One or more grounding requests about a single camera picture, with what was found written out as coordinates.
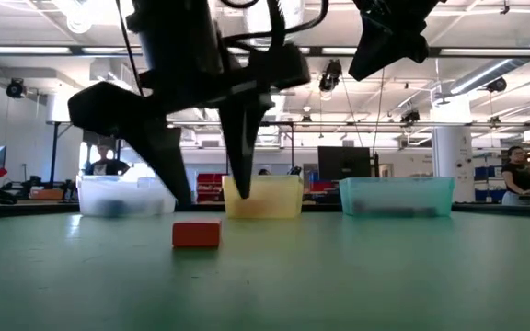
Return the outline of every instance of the desk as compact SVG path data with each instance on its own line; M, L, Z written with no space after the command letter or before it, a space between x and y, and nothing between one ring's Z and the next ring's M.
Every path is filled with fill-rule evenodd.
M222 217L217 251L174 220ZM0 219L0 330L530 330L530 218Z

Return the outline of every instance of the man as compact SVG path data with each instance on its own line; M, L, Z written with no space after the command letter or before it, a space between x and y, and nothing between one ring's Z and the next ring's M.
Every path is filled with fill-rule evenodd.
M502 167L502 177L506 183L506 193L502 197L502 205L530 205L529 200L521 200L520 196L530 194L530 168L526 164L526 153L519 146L508 150L509 163Z
M98 146L99 161L85 169L85 175L117 176L124 175L130 167L119 160L108 159L110 147L104 144Z

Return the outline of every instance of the white pillar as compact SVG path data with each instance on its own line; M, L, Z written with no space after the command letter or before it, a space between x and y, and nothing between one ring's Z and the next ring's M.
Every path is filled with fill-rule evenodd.
M476 199L469 127L432 130L432 168L436 177L452 177L455 180L454 202L473 202Z

